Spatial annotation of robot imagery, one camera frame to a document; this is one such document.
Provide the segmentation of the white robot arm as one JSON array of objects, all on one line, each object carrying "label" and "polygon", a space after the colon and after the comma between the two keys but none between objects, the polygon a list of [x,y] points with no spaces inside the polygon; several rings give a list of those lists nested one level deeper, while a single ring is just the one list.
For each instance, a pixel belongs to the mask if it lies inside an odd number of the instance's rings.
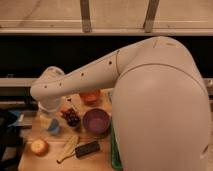
[{"label": "white robot arm", "polygon": [[124,171],[206,171],[211,110],[189,50],[152,37],[65,74],[47,68],[30,93],[43,111],[64,95],[111,88],[112,122]]}]

